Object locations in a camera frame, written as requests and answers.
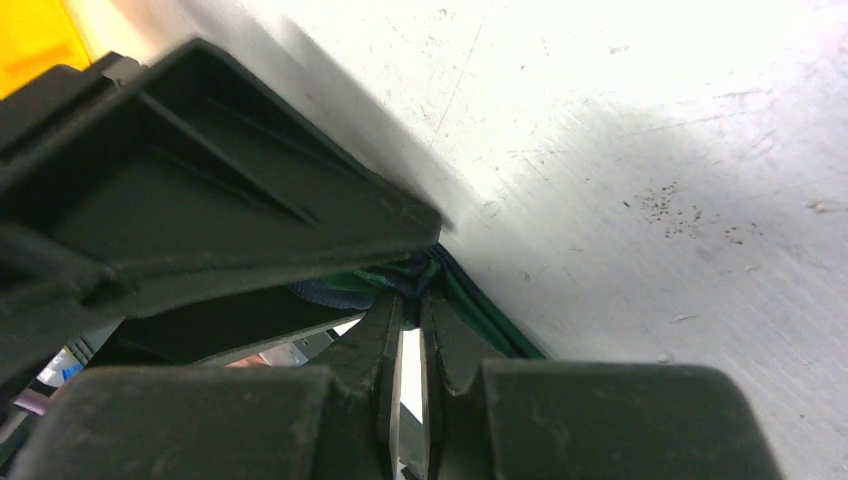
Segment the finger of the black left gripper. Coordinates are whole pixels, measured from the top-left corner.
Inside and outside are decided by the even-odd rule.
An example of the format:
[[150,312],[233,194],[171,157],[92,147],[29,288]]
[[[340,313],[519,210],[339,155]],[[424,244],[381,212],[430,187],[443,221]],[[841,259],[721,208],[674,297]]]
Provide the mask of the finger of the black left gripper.
[[87,366],[222,362],[248,347],[325,331],[358,313],[305,300],[286,286],[235,294],[146,318],[128,318]]

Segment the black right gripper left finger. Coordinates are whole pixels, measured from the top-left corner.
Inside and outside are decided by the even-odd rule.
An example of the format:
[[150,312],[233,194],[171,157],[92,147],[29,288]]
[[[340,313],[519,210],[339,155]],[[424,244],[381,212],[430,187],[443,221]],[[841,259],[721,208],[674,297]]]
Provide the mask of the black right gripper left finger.
[[403,302],[380,297],[289,368],[122,367],[78,375],[14,479],[391,479]]

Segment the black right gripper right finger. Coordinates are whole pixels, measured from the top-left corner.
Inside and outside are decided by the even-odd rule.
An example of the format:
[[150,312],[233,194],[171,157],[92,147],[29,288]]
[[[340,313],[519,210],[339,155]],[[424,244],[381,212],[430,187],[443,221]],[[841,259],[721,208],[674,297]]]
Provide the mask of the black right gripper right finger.
[[509,359],[421,304],[431,479],[777,479],[741,390],[698,365]]

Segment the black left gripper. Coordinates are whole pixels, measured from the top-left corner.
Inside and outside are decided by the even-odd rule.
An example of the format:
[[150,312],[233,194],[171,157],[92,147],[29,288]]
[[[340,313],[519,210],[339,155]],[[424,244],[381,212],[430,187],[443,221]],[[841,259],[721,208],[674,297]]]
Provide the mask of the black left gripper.
[[1,101],[1,379],[125,318],[401,257],[440,214],[202,39]]

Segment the green navy striped tie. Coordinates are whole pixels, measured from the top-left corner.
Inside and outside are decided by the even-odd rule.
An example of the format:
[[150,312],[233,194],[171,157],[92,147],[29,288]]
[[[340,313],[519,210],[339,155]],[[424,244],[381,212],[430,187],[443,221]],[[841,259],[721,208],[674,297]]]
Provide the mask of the green navy striped tie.
[[403,329],[420,326],[420,305],[427,292],[442,294],[459,320],[509,358],[544,359],[546,355],[473,282],[440,244],[409,258],[300,280],[287,286],[299,298],[336,310],[366,311],[385,293],[404,300]]

